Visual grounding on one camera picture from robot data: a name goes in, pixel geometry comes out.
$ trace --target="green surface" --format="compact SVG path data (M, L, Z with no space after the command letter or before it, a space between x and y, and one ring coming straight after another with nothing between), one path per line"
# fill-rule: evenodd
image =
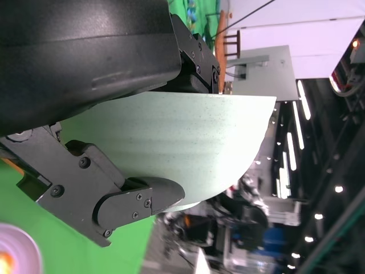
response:
M188 0L168 0L169 8L172 14L177 14L182 21L187 25L187 8ZM195 0L196 3L196 15L197 23L194 33L199 33L201 36L204 35L207 30L207 14L213 14L217 12L217 1L216 0ZM209 32L213 36L217 32L218 28L218 16L209 16Z
M21 192L16 187L21 177L0 160L0 222L16 225L36 241L45 274L139 273L152 217L117 229L112 245L100 248Z

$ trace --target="machinery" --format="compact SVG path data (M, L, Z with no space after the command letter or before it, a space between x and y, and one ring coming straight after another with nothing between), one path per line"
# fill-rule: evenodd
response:
M165 0L141 2L0 8L0 157L25 171L18 187L26 195L102 247L117 227L178 203L184 189L126 179L94 144L62 145L59 121L144 91L218 93L220 67L202 38Z

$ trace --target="black metal bracket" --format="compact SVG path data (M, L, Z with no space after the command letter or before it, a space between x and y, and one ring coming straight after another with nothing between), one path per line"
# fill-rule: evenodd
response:
M162 91L218 94L220 66L199 34L192 34L177 15L171 15L181 57L181 71Z
M0 138L0 144L25 171L18 187L101 247L110 245L107 238L118 227L184 198L183 188L168 179L125 179L93 144L74 140L63 146L60 131L57 123Z

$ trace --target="bolt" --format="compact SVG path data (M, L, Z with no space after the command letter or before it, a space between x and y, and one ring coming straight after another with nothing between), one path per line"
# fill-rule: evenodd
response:
M82 169L88 168L91 164L91 161L88 157L82 157L79 160L79 167Z
M149 208L150 206L151 206L151 200L147 199L146 201L144 201L145 208Z
M213 80L215 84L218 83L218 74L215 71L213 72Z
M60 184L54 186L53 189L51 190L51 196L53 198L61 197L63 193L64 193L64 188Z
M104 236L105 238L107 238L107 237L109 237L110 235L112 235L112 232L111 232L110 230L105 230L105 232L104 232L103 236Z

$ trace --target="white panel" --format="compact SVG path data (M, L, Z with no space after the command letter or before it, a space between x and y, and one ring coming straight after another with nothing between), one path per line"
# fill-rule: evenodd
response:
M233 13L230 23L244 17L268 1L230 0L230 10ZM364 0L276 0L247 19L244 19L235 27L320 21L364 15Z
M328 77L364 18L255 27L241 30L241 50L289 45L297 79ZM228 52L234 51L231 46Z

